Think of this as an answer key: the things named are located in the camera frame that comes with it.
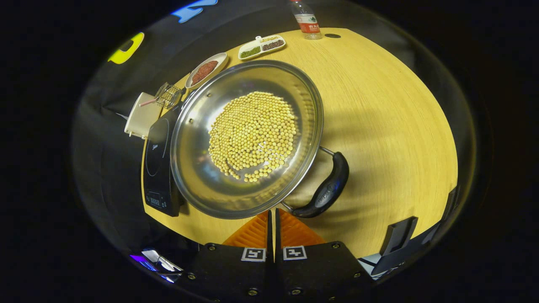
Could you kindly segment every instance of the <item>bottle label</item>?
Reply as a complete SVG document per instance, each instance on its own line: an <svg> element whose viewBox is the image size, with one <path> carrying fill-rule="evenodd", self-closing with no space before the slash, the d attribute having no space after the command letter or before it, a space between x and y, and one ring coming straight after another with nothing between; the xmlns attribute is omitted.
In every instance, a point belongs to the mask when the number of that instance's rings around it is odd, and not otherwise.
<svg viewBox="0 0 539 303"><path fill-rule="evenodd" d="M300 25L301 31L304 33L318 33L320 32L320 27L318 26L318 21L314 15L295 15L298 24Z"/></svg>

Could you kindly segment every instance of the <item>wooden table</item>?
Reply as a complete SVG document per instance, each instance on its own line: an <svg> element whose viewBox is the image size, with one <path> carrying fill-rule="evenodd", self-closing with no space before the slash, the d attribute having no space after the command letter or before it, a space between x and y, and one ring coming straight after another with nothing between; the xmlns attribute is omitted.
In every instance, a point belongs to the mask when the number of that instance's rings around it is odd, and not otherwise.
<svg viewBox="0 0 539 303"><path fill-rule="evenodd" d="M299 30L283 32L279 35L287 44L282 50L254 60L295 65L319 89L324 106L321 144L342 152L350 176L328 211L302 221L326 241L343 241L356 257L364 257L380 251L392 223L418 217L414 237L441 219L447 195L457 184L457 152L443 111L408 67L350 30L325 28L322 33L341 38L306 40ZM241 63L239 47L226 52L227 68ZM187 77L176 86L184 87ZM331 157L318 153L286 202L301 206L310 201L331 168ZM182 207L186 210L179 217L170 217L144 204L154 219L202 244L222 243L250 220L218 219L190 205Z"/></svg>

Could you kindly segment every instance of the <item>white divided dish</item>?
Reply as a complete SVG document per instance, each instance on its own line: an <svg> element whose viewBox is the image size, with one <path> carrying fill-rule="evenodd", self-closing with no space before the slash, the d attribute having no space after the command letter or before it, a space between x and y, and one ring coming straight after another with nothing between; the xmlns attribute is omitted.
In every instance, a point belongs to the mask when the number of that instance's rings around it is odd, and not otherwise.
<svg viewBox="0 0 539 303"><path fill-rule="evenodd" d="M192 82L193 82L193 76L197 73L198 69L210 62L210 61L217 61L217 65L215 66L215 68L213 69L213 71L211 71L211 73L209 73L206 77L204 77L204 79L200 80L197 84L193 85ZM204 60L202 63L200 63L197 68L195 68L191 74L189 75L189 77L187 78L187 80L185 81L185 88L192 88L192 89L195 89L195 88L199 88L200 86L202 86L206 81L210 80L211 78L213 78L213 76L215 76L217 73L219 73L220 71L223 70L223 68L225 67L226 63L229 61L229 57L226 53L219 53L217 55L214 55L214 56L211 56L210 58Z"/></svg>
<svg viewBox="0 0 539 303"><path fill-rule="evenodd" d="M154 96L141 93L139 98L136 99L133 109L127 118L126 127L123 131L126 134L140 137L146 139L150 131L150 127L157 121L159 114L161 113L161 106L157 103L150 103L144 106L139 106L139 104L155 99Z"/></svg>
<svg viewBox="0 0 539 303"><path fill-rule="evenodd" d="M266 41L266 42L262 42L262 40L266 39L266 38L271 38L271 37L277 37L277 39L273 39L273 40L269 40L269 41ZM267 51L264 51L263 50L263 46L264 45L267 45L267 44L270 44L272 42L276 42L277 40L282 40L283 41L283 45L281 46L278 46L278 47L274 47L272 49L269 49ZM269 35L269 36L266 36L266 37L261 37L261 36L257 36L255 38L255 40L251 41L251 42L248 42L244 45L242 45L240 48L239 48L239 51L238 51L238 59L240 60L249 60L251 58L254 58L254 57L257 57L257 56L260 56L261 54L263 53L269 53L269 52L273 52L273 51L276 51L276 50L279 50L283 47L285 47L286 45L286 41L280 36L280 35ZM253 54L251 56L248 56L248 57L245 57L245 58L242 58L241 57L241 53L243 52L246 52L246 51L250 51L252 50L253 48L255 47L260 47L260 52L256 53L256 54Z"/></svg>

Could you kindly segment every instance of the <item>wood grain surface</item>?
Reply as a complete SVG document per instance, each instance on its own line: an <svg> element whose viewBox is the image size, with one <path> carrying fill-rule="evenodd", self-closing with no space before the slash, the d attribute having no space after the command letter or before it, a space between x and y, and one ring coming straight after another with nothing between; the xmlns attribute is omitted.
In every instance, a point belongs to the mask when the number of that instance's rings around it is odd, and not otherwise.
<svg viewBox="0 0 539 303"><path fill-rule="evenodd" d="M328 211L302 221L328 242L343 241L359 258L380 251L392 223L418 217L414 237L441 219L447 195L457 184L457 152L443 111L408 67L350 30L324 28L322 33L341 38L306 40L299 30L279 33L286 46L254 60L295 65L320 91L321 144L342 152L350 176ZM226 52L230 57L226 68L241 63L240 46ZM176 85L184 87L188 76ZM331 157L318 153L285 201L291 206L308 203L331 169ZM178 217L147 205L144 209L163 225L202 244L222 243L250 220L213 218L190 205L182 206Z"/></svg>

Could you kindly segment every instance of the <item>black screw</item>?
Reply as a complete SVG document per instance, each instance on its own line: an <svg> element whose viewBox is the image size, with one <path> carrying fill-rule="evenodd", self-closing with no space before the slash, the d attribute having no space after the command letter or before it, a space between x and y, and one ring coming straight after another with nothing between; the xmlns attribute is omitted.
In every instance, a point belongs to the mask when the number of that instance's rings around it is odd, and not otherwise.
<svg viewBox="0 0 539 303"><path fill-rule="evenodd" d="M258 291L254 288L251 288L248 292L247 292L248 295L251 295L251 296L254 296L254 295L257 295L258 294Z"/></svg>

